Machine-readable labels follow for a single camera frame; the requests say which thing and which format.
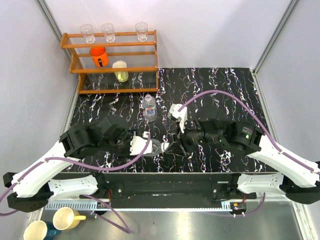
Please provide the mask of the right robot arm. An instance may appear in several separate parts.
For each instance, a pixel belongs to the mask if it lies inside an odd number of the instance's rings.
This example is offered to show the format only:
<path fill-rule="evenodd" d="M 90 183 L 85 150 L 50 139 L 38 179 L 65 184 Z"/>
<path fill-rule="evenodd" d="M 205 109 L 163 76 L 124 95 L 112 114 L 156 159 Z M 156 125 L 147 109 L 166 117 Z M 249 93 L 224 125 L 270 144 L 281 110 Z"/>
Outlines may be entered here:
<path fill-rule="evenodd" d="M 168 154 L 187 157 L 194 146 L 203 145 L 222 146 L 277 170 L 277 173 L 266 175 L 237 175 L 227 185 L 228 195 L 232 198 L 263 192 L 281 194 L 305 205 L 320 200 L 320 164 L 273 142 L 260 127 L 248 122 L 201 117 L 181 121 L 173 140 L 162 143 L 161 149 Z"/>

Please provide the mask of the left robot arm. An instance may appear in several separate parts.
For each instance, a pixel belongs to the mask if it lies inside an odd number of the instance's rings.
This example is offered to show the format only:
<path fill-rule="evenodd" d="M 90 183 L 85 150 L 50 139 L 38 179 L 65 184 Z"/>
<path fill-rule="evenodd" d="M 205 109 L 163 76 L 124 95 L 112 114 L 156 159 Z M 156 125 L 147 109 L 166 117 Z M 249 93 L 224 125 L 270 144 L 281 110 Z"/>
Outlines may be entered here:
<path fill-rule="evenodd" d="M 3 182 L 7 192 L 1 196 L 14 213 L 30 213 L 46 206 L 49 201 L 91 195 L 107 198 L 110 185 L 101 167 L 82 178 L 56 180 L 54 177 L 71 165 L 81 164 L 86 157 L 99 151 L 130 156 L 137 131 L 126 122 L 107 116 L 97 123 L 76 124 L 63 133 L 53 147 L 30 167 L 19 173 L 7 172 Z"/>

